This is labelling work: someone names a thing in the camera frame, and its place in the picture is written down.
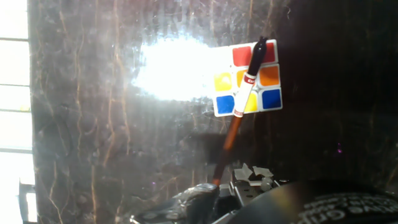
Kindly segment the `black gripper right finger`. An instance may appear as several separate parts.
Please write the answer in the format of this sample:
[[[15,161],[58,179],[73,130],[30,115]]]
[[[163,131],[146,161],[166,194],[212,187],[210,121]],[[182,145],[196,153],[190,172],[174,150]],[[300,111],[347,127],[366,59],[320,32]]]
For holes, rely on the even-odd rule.
[[[260,194],[280,187],[273,173],[263,167],[243,164],[242,168],[234,170],[234,179],[229,184],[231,195],[237,199],[240,207],[249,204]]]

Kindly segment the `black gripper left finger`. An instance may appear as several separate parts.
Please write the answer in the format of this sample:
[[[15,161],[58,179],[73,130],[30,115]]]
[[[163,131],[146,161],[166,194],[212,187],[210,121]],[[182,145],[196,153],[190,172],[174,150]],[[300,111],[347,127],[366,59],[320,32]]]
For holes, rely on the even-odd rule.
[[[130,222],[135,224],[209,223],[219,192],[219,187],[215,184],[198,184],[131,216]]]

